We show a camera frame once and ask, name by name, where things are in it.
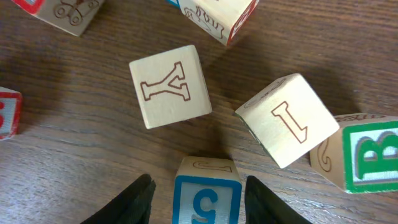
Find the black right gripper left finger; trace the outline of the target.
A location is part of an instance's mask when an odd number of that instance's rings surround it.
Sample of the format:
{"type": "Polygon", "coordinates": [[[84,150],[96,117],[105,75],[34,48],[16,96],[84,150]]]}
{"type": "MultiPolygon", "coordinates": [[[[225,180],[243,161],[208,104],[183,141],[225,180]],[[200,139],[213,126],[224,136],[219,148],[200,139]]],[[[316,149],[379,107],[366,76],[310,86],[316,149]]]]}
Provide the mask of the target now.
{"type": "Polygon", "coordinates": [[[151,176],[142,174],[81,224],[148,224],[155,188],[151,176]]]}

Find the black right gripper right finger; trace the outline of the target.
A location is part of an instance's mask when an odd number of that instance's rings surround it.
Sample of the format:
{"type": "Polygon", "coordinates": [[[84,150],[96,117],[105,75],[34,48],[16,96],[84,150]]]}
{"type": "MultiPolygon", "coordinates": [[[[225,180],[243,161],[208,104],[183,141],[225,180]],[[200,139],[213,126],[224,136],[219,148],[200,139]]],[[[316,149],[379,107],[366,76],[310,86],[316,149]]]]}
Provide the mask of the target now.
{"type": "Polygon", "coordinates": [[[311,224],[253,175],[244,194],[247,224],[311,224]]]}

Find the wooden block blue S top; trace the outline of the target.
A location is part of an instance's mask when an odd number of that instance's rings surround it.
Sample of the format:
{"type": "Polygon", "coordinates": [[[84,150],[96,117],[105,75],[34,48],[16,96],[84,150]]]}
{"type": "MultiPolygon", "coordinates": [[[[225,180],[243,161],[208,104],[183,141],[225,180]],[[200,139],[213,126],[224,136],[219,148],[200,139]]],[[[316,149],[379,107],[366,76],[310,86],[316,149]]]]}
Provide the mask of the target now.
{"type": "Polygon", "coordinates": [[[242,183],[229,159],[185,157],[175,176],[173,224],[237,224],[242,183]]]}

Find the wooden block blue D side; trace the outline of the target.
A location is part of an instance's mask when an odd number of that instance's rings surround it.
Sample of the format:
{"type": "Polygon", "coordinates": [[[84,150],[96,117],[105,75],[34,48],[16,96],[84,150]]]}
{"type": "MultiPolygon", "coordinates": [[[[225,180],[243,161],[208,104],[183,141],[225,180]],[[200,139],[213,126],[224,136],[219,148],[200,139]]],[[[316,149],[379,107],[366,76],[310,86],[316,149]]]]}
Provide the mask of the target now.
{"type": "Polygon", "coordinates": [[[1,140],[7,140],[17,134],[22,106],[22,94],[1,87],[1,140]]]}

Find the wooden block green side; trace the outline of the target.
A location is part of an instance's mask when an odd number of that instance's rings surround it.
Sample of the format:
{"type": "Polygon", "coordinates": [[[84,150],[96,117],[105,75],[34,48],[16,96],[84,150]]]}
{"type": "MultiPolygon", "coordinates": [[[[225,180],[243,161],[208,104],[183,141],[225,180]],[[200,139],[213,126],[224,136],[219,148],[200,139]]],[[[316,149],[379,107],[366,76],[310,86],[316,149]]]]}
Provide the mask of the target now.
{"type": "Polygon", "coordinates": [[[339,129],[333,115],[299,73],[276,79],[235,113],[281,168],[339,129]]]}

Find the wooden block green B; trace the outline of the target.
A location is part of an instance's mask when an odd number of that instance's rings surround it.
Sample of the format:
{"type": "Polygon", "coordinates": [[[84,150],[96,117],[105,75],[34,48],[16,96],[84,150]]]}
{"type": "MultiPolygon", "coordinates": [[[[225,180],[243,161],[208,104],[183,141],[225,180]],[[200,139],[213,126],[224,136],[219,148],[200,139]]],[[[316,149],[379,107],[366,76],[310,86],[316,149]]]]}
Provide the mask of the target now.
{"type": "Polygon", "coordinates": [[[310,165],[349,194],[397,190],[397,117],[335,116],[339,130],[310,151],[310,165]]]}

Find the wooden block Y red side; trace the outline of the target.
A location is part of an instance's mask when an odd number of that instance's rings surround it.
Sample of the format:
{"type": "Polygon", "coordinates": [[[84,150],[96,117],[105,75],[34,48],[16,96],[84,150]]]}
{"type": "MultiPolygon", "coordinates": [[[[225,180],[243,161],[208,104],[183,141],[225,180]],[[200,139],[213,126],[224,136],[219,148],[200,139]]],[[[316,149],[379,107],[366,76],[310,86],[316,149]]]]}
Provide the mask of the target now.
{"type": "Polygon", "coordinates": [[[212,112],[194,45],[132,61],[129,68],[147,129],[212,112]]]}

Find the plain wooden block hourglass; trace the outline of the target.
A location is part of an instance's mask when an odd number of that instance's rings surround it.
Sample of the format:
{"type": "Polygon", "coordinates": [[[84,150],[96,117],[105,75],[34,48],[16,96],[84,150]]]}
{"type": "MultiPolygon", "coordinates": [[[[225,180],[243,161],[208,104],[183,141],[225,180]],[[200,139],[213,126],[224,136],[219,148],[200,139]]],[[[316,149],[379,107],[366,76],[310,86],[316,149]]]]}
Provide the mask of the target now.
{"type": "Polygon", "coordinates": [[[258,0],[179,0],[184,16],[227,46],[255,10],[258,0]]]}

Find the wooden block red top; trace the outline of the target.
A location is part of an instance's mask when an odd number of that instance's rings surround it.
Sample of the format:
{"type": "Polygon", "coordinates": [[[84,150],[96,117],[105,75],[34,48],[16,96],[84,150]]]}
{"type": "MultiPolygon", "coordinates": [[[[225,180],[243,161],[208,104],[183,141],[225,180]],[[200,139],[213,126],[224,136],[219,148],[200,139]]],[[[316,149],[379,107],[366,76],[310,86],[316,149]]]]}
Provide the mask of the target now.
{"type": "Polygon", "coordinates": [[[81,36],[105,0],[12,0],[30,15],[81,36]]]}

